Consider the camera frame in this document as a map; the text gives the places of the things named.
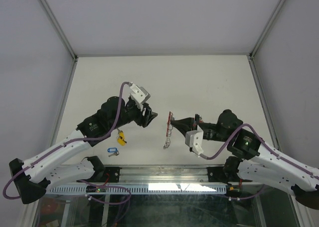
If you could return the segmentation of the metal keyring holder red handle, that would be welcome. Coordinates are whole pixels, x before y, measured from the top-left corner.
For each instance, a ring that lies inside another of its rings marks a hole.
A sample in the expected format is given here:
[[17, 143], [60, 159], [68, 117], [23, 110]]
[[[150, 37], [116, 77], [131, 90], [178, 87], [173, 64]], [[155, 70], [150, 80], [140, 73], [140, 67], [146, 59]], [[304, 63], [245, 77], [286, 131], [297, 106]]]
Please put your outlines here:
[[168, 149], [171, 144], [171, 134], [173, 130], [173, 126], [171, 125], [171, 122], [174, 120], [173, 112], [169, 112], [168, 114], [168, 119], [167, 119], [167, 127], [166, 127], [166, 133], [165, 133], [165, 143], [163, 146], [163, 149]]

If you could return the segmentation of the yellow tag key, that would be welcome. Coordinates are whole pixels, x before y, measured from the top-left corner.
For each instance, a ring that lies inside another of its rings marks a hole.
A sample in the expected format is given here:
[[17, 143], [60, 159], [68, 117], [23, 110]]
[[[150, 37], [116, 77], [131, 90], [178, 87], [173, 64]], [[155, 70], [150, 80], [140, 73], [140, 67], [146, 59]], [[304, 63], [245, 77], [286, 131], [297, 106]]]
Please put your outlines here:
[[118, 131], [118, 136], [124, 136], [124, 132], [122, 130], [117, 129], [117, 131]]
[[121, 146], [125, 146], [127, 144], [127, 142], [125, 141], [125, 139], [122, 136], [117, 137], [117, 142]]

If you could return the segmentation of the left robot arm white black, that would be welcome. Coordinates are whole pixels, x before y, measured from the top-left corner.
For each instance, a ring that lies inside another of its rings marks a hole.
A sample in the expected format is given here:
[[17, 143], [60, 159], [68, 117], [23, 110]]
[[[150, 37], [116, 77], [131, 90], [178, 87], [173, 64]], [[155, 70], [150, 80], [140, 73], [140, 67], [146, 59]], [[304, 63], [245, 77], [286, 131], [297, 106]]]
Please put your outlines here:
[[104, 165], [97, 156], [68, 167], [61, 164], [109, 138], [115, 129], [131, 122], [147, 127], [157, 116], [148, 103], [138, 104], [132, 97], [127, 102], [117, 96], [110, 97], [60, 143], [30, 159], [15, 158], [9, 163], [9, 182], [17, 189], [16, 198], [23, 204], [31, 204], [56, 186], [79, 180], [102, 180]]

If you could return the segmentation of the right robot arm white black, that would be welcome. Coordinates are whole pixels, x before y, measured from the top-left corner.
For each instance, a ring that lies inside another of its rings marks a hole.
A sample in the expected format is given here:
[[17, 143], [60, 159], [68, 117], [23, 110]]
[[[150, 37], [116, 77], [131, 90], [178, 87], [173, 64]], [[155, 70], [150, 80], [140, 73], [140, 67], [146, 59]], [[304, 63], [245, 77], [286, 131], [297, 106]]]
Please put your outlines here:
[[305, 207], [319, 208], [319, 170], [303, 164], [266, 143], [253, 127], [231, 110], [224, 110], [216, 123], [203, 122], [200, 115], [168, 122], [185, 138], [190, 152], [213, 160], [226, 149], [231, 153], [224, 166], [212, 174], [225, 184], [240, 180], [279, 189]]

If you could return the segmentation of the blue tag key on table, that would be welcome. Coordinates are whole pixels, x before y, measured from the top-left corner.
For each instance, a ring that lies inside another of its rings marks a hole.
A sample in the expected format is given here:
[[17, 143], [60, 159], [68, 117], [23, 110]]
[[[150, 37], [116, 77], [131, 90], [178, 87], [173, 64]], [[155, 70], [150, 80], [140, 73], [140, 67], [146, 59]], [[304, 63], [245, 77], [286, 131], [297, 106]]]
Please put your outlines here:
[[111, 148], [108, 148], [107, 149], [107, 152], [108, 152], [108, 156], [111, 157], [111, 156], [118, 156], [119, 155], [119, 151], [117, 148], [115, 147], [111, 147]]

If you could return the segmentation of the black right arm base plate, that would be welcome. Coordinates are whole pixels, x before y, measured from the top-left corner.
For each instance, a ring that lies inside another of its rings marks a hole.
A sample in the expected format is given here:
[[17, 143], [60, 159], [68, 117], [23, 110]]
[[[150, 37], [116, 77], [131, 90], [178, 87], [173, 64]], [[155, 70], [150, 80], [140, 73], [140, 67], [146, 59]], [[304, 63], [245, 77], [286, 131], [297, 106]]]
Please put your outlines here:
[[221, 166], [211, 166], [207, 167], [207, 178], [208, 182], [221, 182], [221, 183], [230, 183], [230, 182], [239, 182], [239, 178], [235, 175], [226, 175], [223, 172], [223, 167]]

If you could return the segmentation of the aluminium mounting rail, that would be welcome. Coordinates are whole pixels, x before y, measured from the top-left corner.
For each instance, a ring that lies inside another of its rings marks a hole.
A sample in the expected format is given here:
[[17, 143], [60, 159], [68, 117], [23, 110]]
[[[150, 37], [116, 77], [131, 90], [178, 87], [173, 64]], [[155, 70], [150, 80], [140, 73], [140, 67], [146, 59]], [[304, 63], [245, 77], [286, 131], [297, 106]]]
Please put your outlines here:
[[[50, 181], [48, 188], [84, 180], [96, 182], [95, 178], [104, 169], [103, 164], [93, 164], [82, 161], [73, 165], [55, 167], [46, 174], [45, 179]], [[147, 184], [147, 183], [209, 183], [206, 166], [127, 166], [121, 167], [120, 184]]]

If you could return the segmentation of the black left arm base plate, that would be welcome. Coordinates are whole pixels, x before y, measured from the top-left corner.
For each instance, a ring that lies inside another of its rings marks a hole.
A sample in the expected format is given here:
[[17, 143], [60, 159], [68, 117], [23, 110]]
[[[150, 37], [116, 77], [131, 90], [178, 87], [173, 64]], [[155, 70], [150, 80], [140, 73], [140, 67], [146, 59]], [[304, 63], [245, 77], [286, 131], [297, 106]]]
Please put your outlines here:
[[96, 182], [100, 183], [118, 183], [120, 180], [121, 167], [106, 166], [105, 169], [97, 175]]

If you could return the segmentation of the left aluminium frame post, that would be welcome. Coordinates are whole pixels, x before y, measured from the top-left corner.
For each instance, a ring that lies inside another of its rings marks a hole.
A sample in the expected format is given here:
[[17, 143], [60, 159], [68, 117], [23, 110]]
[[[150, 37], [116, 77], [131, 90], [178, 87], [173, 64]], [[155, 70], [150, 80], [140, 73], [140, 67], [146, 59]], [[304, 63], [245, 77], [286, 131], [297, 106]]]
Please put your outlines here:
[[53, 29], [55, 30], [56, 34], [58, 35], [60, 41], [62, 42], [63, 46], [66, 48], [69, 55], [72, 57], [72, 60], [77, 61], [78, 56], [74, 51], [72, 45], [70, 44], [68, 38], [66, 37], [60, 23], [58, 22], [53, 10], [51, 9], [47, 0], [38, 0], [40, 3], [45, 15], [47, 16], [48, 20], [50, 21]]

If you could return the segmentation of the aluminium frame post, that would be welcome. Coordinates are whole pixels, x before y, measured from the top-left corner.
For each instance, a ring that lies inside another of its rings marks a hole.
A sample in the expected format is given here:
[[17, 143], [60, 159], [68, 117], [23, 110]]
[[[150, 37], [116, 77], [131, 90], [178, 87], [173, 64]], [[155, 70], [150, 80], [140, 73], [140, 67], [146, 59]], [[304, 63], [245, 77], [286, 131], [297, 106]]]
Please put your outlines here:
[[50, 21], [53, 29], [55, 30], [56, 34], [58, 35], [60, 41], [62, 42], [63, 46], [66, 48], [69, 55], [72, 57], [72, 60], [77, 61], [78, 56], [74, 51], [72, 45], [70, 44], [68, 38], [66, 37], [60, 23], [58, 22], [53, 10], [51, 9], [47, 0], [38, 0], [40, 3], [45, 15], [47, 16], [48, 20]]
[[283, 6], [285, 5], [287, 0], [278, 0], [274, 10], [272, 11], [269, 19], [266, 22], [266, 25], [264, 26], [259, 38], [257, 39], [256, 44], [254, 45], [254, 48], [250, 52], [249, 56], [251, 59], [253, 59], [256, 54], [258, 53], [259, 49], [261, 48], [263, 42], [266, 40], [269, 32], [271, 31], [272, 27], [274, 26], [277, 18], [280, 15], [280, 12], [283, 9]]

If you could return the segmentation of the right aluminium frame post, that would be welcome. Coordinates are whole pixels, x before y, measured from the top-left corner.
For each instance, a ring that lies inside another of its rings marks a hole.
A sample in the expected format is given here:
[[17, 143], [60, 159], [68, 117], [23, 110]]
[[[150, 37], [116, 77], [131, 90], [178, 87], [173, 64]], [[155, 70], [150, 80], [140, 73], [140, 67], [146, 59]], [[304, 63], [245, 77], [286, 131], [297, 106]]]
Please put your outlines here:
[[264, 26], [259, 38], [257, 39], [256, 44], [254, 45], [254, 48], [250, 52], [249, 56], [251, 59], [253, 59], [256, 54], [258, 53], [259, 49], [261, 48], [263, 42], [266, 40], [269, 32], [271, 31], [272, 27], [274, 26], [277, 18], [280, 15], [280, 12], [283, 9], [283, 6], [285, 5], [287, 0], [278, 0], [274, 10], [272, 11], [269, 19], [266, 22], [266, 25]]

